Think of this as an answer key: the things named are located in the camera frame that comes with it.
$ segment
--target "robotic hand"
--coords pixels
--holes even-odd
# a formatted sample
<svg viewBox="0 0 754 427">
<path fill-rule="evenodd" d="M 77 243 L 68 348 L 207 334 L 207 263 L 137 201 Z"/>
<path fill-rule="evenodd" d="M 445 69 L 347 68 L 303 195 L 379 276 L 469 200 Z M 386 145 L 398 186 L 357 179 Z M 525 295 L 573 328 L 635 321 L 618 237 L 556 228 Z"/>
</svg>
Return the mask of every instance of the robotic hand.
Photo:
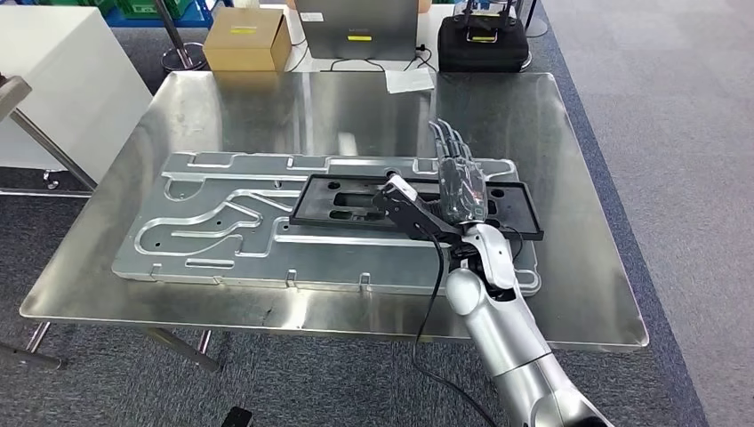
<svg viewBox="0 0 754 427">
<path fill-rule="evenodd" d="M 509 241 L 484 224 L 485 179 L 469 147 L 448 123 L 430 127 L 437 142 L 442 218 L 398 175 L 374 203 L 400 229 L 453 243 L 445 294 L 493 378 L 511 427 L 612 427 L 571 383 L 545 342 L 518 287 Z"/>
</svg>

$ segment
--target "black bag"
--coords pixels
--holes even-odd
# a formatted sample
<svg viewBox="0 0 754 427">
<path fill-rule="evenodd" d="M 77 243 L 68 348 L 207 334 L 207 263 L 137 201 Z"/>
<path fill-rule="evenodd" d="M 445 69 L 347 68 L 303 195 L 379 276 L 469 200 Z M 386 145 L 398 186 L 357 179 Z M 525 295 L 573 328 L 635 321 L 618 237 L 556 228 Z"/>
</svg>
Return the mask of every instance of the black bag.
<svg viewBox="0 0 754 427">
<path fill-rule="evenodd" d="M 494 43 L 467 40 L 467 30 L 459 29 L 453 17 L 447 17 L 437 35 L 437 62 L 440 71 L 517 73 L 529 56 L 529 43 L 521 20 L 497 31 Z"/>
</svg>

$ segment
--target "gray carpet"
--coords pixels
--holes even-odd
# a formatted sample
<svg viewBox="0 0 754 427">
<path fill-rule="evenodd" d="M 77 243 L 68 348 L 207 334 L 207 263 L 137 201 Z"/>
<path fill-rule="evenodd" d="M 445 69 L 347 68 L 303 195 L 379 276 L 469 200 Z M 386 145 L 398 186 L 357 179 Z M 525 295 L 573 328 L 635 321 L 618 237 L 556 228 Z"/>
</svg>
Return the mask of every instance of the gray carpet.
<svg viewBox="0 0 754 427">
<path fill-rule="evenodd" d="M 203 37 L 202 30 L 187 34 Z M 156 90 L 167 37 L 146 29 L 121 29 L 116 35 Z M 591 129 L 554 37 L 534 41 L 533 52 L 533 70 L 556 75 L 580 140 L 587 141 Z M 656 300 L 604 160 L 594 146 L 583 148 L 637 298 Z M 0 171 L 0 184 L 10 179 Z M 0 197 L 0 341 L 22 344 L 30 336 L 34 325 L 17 309 L 82 205 L 81 200 Z M 645 316 L 662 326 L 659 310 Z M 196 331 L 180 334 L 193 342 L 198 337 Z M 616 425 L 702 425 L 677 422 L 678 409 L 667 392 L 674 379 L 656 362 L 662 360 L 657 349 L 672 350 L 673 344 L 653 341 L 649 349 L 628 354 L 558 351 L 557 356 Z M 409 349 L 407 342 L 224 333 L 213 337 L 211 355 L 225 367 L 208 374 L 130 329 L 55 326 L 42 351 L 67 358 L 66 369 L 49 372 L 0 360 L 0 425 L 219 426 L 236 405 L 253 411 L 254 425 L 262 427 L 482 425 L 457 397 L 413 371 Z M 470 345 L 432 343 L 421 353 L 425 363 L 482 400 L 506 425 Z"/>
<path fill-rule="evenodd" d="M 754 2 L 543 2 L 688 365 L 679 381 L 711 425 L 751 425 Z"/>
</svg>

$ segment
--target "metal tabletop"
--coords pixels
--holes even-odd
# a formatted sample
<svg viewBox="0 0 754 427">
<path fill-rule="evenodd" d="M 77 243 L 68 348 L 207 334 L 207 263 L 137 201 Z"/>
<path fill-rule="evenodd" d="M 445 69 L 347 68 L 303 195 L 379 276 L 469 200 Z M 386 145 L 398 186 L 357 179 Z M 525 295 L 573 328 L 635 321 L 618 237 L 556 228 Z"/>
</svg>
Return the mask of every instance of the metal tabletop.
<svg viewBox="0 0 754 427">
<path fill-rule="evenodd" d="M 433 92 L 388 94 L 382 73 L 172 73 L 20 314 L 120 326 L 413 335 L 427 304 L 419 295 L 139 282 L 119 278 L 111 266 L 171 152 L 433 157 L 427 134 L 432 117 L 453 124 L 476 157 L 516 162 L 528 183 L 545 229 L 545 239 L 536 244 L 542 288 L 528 302 L 545 338 L 558 348 L 647 345 L 644 322 L 549 74 L 443 74 Z M 355 143 L 342 143 L 344 133 Z M 436 339 L 468 338 L 444 298 L 425 332 Z"/>
</svg>

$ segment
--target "black tray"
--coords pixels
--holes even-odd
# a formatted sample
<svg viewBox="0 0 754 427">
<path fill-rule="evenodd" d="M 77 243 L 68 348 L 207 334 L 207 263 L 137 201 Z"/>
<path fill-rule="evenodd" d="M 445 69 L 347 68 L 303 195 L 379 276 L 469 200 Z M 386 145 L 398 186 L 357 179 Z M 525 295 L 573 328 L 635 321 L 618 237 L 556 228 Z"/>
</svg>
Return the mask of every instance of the black tray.
<svg viewBox="0 0 754 427">
<path fill-rule="evenodd" d="M 435 180 L 406 180 L 424 201 L 439 200 Z M 314 174 L 309 177 L 293 213 L 293 225 L 396 231 L 372 198 L 387 182 L 384 176 Z M 523 182 L 487 183 L 487 221 L 509 239 L 542 240 L 537 213 Z"/>
</svg>

